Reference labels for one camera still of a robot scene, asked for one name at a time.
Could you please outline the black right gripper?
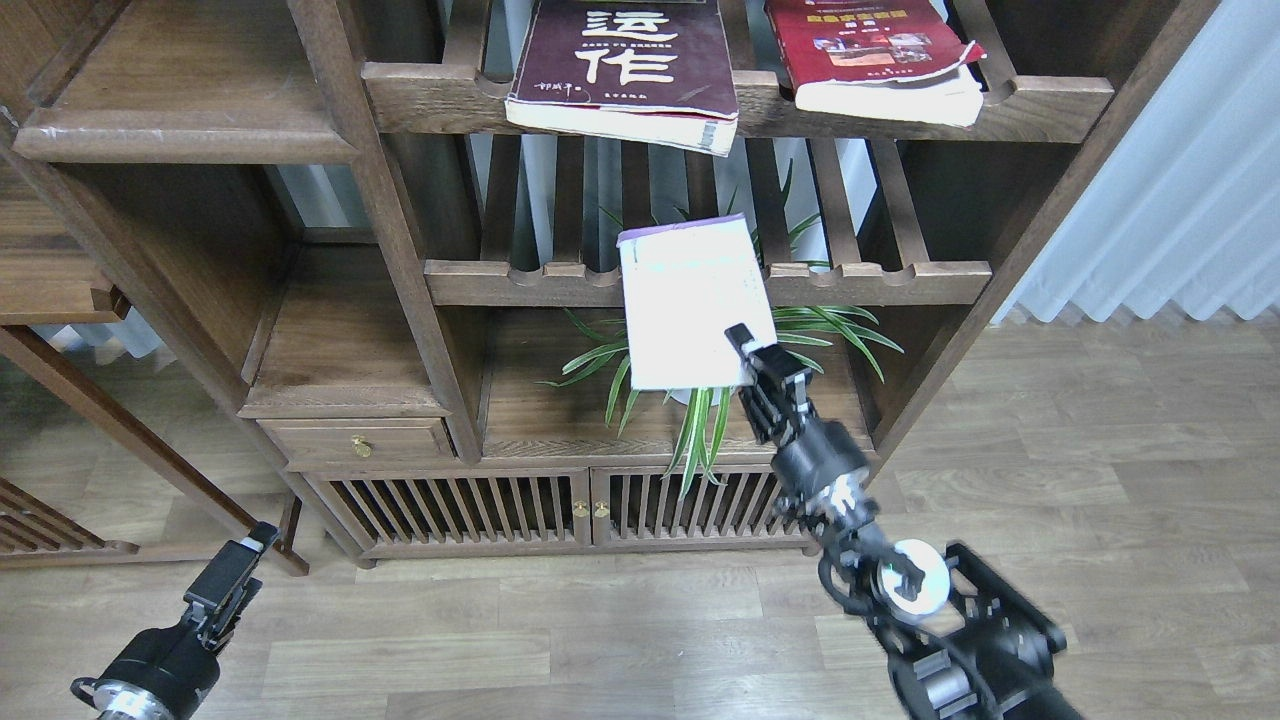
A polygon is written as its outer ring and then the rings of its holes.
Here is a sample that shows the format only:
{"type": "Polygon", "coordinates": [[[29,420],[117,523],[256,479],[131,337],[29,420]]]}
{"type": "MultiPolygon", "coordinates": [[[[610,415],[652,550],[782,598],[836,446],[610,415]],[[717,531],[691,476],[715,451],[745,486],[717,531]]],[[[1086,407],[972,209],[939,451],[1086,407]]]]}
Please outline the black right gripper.
{"type": "Polygon", "coordinates": [[[739,398],[781,482],[780,511],[812,536],[858,533],[873,523],[865,492],[872,465],[840,421],[822,420],[808,397],[812,369],[780,345],[764,345],[742,323],[724,331],[748,379],[739,398]]]}

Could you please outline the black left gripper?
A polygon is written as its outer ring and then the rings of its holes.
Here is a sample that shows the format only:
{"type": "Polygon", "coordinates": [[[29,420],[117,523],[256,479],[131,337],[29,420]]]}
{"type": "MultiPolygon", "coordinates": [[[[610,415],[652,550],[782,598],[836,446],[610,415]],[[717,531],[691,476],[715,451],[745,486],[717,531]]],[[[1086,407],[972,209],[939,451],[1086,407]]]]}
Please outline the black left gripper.
{"type": "Polygon", "coordinates": [[[266,521],[228,541],[184,593],[188,609],[169,628],[138,633],[101,676],[70,683],[100,719],[189,719],[220,676],[218,655],[262,583],[252,578],[280,529],[266,521]]]}

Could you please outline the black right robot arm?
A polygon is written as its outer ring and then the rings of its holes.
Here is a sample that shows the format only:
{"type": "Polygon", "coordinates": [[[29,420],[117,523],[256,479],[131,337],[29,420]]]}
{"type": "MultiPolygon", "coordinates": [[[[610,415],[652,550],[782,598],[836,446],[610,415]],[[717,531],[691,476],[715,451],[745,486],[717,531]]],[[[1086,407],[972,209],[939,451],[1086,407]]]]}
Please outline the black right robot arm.
{"type": "Polygon", "coordinates": [[[1062,629],[964,543],[888,538],[864,488],[870,464],[817,411],[812,370],[744,324],[726,337],[742,360],[746,419],[774,446],[776,514],[817,542],[820,584],[879,643],[906,715],[1078,719],[1053,683],[1062,629]]]}

